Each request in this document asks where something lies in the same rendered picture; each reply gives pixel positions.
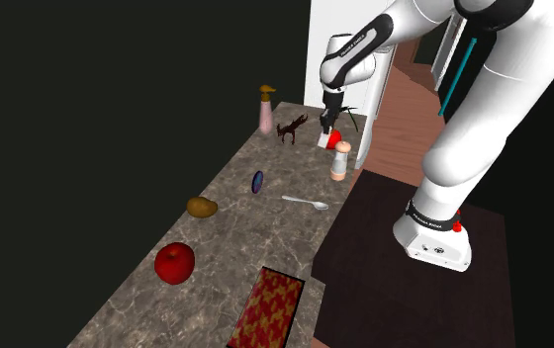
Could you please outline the dark maroon robot stand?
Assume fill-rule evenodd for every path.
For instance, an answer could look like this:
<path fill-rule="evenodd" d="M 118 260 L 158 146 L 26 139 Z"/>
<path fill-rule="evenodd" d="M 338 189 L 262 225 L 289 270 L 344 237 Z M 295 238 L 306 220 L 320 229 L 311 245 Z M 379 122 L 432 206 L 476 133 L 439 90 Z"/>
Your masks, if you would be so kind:
<path fill-rule="evenodd" d="M 515 348 L 503 216 L 465 204 L 467 271 L 414 260 L 392 227 L 415 187 L 363 171 L 314 258 L 329 348 Z"/>

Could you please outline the teal bar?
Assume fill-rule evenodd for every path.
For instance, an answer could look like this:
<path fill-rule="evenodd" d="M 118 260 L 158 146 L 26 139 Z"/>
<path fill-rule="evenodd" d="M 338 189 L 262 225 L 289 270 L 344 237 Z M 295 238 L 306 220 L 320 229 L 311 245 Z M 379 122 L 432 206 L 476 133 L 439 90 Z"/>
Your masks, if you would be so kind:
<path fill-rule="evenodd" d="M 467 49 L 465 50 L 465 53 L 460 61 L 460 64 L 458 66 L 458 69 L 456 70 L 455 72 L 455 75 L 451 81 L 451 84 L 450 84 L 450 87 L 446 93 L 446 96 L 445 98 L 443 99 L 442 103 L 441 103 L 441 107 L 438 111 L 438 116 L 439 117 L 443 117 L 444 116 L 444 112 L 445 112 L 445 109 L 447 107 L 447 105 L 449 104 L 449 101 L 450 101 L 450 98 L 456 88 L 456 85 L 458 84 L 458 81 L 460 79 L 460 76 L 463 72 L 463 69 L 465 68 L 465 65 L 467 64 L 467 61 L 469 59 L 469 56 L 471 55 L 471 52 L 477 42 L 477 38 L 471 38 L 468 46 L 467 46 Z"/>

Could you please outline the silver spoon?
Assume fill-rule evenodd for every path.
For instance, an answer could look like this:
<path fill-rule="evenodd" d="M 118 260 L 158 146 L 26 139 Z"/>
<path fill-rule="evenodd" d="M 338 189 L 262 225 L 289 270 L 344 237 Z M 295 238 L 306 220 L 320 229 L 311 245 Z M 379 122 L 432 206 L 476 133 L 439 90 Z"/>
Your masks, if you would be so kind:
<path fill-rule="evenodd" d="M 286 200 L 286 201 L 291 201 L 291 202 L 298 202 L 298 203 L 310 204 L 310 205 L 312 205 L 315 209 L 317 209 L 317 210 L 319 210 L 319 211 L 327 210 L 327 209 L 329 208 L 329 205 L 328 205 L 328 204 L 323 203 L 323 202 L 319 202 L 319 201 L 309 201 L 309 200 L 299 199 L 299 198 L 295 198 L 295 197 L 291 197 L 291 196 L 286 196 L 286 195 L 283 195 L 283 196 L 282 196 L 282 199 L 283 199 L 283 200 Z"/>

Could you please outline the white door frame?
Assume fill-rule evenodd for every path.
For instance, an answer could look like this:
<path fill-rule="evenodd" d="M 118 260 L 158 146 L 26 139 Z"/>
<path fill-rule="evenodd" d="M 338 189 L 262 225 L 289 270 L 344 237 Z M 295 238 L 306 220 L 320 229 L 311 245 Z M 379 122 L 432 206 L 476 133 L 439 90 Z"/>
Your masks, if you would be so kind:
<path fill-rule="evenodd" d="M 438 91 L 440 88 L 465 26 L 466 20 L 461 15 L 458 13 L 451 15 L 430 70 L 433 76 L 435 91 Z"/>

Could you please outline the pink pump bottle orange top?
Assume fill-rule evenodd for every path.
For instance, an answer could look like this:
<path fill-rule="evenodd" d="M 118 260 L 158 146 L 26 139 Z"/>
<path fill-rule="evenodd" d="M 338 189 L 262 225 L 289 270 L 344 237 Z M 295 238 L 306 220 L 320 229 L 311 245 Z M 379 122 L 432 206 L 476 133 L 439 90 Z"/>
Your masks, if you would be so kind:
<path fill-rule="evenodd" d="M 258 128 L 263 134 L 269 134 L 273 126 L 272 104 L 270 94 L 275 92 L 275 89 L 269 85 L 259 87 L 261 93 L 259 125 Z"/>

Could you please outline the tall white cabinet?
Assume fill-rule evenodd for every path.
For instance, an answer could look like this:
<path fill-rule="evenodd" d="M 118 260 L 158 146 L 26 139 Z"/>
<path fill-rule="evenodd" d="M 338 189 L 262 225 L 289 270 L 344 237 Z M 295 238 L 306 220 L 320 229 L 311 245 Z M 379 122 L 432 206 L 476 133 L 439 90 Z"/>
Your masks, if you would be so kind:
<path fill-rule="evenodd" d="M 364 25 L 383 12 L 395 0 L 312 0 L 308 39 L 307 69 L 304 104 L 323 106 L 320 83 L 320 65 L 333 35 L 357 33 Z M 374 54 L 376 68 L 365 81 L 346 88 L 343 104 L 366 117 L 362 132 L 356 168 L 360 168 L 369 151 L 373 123 L 377 119 L 391 71 L 395 49 L 391 46 Z"/>

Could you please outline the red apple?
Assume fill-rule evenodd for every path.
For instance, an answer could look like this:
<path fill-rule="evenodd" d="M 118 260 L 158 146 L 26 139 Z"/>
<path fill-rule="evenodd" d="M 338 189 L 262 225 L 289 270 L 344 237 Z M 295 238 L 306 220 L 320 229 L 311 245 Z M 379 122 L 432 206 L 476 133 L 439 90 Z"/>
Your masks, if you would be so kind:
<path fill-rule="evenodd" d="M 194 251 L 182 242 L 173 242 L 162 247 L 154 259 L 156 275 L 170 285 L 184 283 L 191 276 L 194 268 Z"/>

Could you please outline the dark brown animal figure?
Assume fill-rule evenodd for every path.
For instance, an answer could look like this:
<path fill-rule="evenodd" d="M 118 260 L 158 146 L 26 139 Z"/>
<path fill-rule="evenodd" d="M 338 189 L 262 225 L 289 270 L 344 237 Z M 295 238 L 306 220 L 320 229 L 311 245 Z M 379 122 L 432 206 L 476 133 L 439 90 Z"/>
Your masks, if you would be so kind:
<path fill-rule="evenodd" d="M 294 144 L 296 141 L 296 129 L 300 125 L 304 124 L 308 120 L 308 118 L 309 116 L 307 114 L 303 114 L 283 128 L 280 124 L 278 124 L 276 126 L 277 135 L 281 137 L 282 142 L 285 142 L 285 135 L 289 133 L 292 136 L 291 143 Z"/>

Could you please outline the tan and grey pepper mill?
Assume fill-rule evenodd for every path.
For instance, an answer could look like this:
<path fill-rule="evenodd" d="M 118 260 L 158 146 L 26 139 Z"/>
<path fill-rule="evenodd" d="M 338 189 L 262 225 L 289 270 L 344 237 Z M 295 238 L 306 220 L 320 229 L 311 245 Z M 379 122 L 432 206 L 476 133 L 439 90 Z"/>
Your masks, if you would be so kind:
<path fill-rule="evenodd" d="M 334 181 L 342 181 L 347 171 L 347 158 L 351 149 L 349 142 L 341 140 L 334 146 L 335 157 L 330 168 L 330 178 Z"/>

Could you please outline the brown potato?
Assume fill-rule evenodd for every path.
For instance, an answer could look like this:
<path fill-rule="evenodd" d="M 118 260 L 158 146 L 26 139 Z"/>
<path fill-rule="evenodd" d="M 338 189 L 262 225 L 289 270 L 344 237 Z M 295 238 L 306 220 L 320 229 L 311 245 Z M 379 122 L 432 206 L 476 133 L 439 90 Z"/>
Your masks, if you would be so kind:
<path fill-rule="evenodd" d="M 194 218 L 208 218 L 218 211 L 218 204 L 205 197 L 190 198 L 186 204 L 187 213 Z"/>

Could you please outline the red yellow patterned book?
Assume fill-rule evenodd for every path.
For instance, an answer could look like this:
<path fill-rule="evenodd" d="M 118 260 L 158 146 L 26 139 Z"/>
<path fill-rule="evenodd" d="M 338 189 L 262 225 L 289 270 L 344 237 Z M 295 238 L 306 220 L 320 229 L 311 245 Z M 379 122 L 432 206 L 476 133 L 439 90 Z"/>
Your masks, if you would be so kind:
<path fill-rule="evenodd" d="M 286 348 L 305 281 L 262 267 L 227 348 Z"/>

